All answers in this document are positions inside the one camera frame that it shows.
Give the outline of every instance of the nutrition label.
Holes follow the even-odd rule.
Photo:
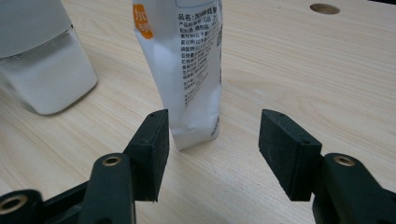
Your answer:
[[[178,14],[185,108],[208,76],[210,50],[221,41],[217,10],[217,7],[208,7],[194,15]]]

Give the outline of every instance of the brass insert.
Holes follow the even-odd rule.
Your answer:
[[[352,159],[350,159],[348,157],[344,157],[344,156],[336,156],[336,157],[334,157],[334,160],[337,163],[339,163],[341,165],[345,165],[345,166],[354,166],[355,165],[355,162]]]
[[[120,161],[121,161],[120,157],[113,156],[113,157],[108,157],[108,158],[104,159],[102,164],[105,166],[114,166],[114,165],[119,164]]]
[[[9,197],[0,202],[0,215],[5,215],[20,209],[27,202],[27,197],[24,194]]]

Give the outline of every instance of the wood grain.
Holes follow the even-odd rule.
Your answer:
[[[290,203],[258,149],[263,108],[288,114],[322,144],[362,161],[396,191],[396,6],[329,0],[223,2],[220,135],[171,151],[158,203],[138,223],[314,223]],[[44,199],[89,178],[101,155],[123,151],[163,105],[134,36],[130,1],[63,0],[99,83],[63,113],[42,117],[0,91],[0,195]]]

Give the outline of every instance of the black plastic part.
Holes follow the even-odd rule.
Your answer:
[[[385,191],[388,193],[388,195],[390,196],[390,198],[393,200],[393,202],[396,204],[396,193],[385,189]]]
[[[113,153],[93,165],[78,224],[135,223],[131,164],[127,155]]]
[[[288,116],[262,111],[260,152],[292,201],[309,201],[321,143]]]
[[[0,197],[1,224],[44,222],[41,194],[32,189],[13,191]]]
[[[80,204],[84,199],[88,182],[82,183],[72,189],[56,195],[44,202],[45,219],[48,223],[66,223],[70,218],[70,223],[75,223],[80,209]]]
[[[345,165],[337,157],[353,162]],[[343,154],[327,154],[321,164],[321,175],[339,223],[396,223],[396,204],[391,195],[360,161]],[[316,221],[325,223],[317,217]]]
[[[169,155],[168,111],[160,110],[148,115],[124,153],[138,171],[133,176],[134,199],[158,202]]]
[[[396,5],[395,0],[369,0],[369,1]]]
[[[315,222],[317,224],[335,224],[340,221],[333,204],[323,203],[318,196],[314,199],[312,211],[314,212]]]

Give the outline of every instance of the hole in table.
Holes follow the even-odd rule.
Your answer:
[[[327,4],[321,4],[321,3],[316,3],[310,6],[310,8],[313,11],[316,11],[317,13],[321,14],[326,14],[326,15],[334,15],[340,12],[340,8],[327,5]]]

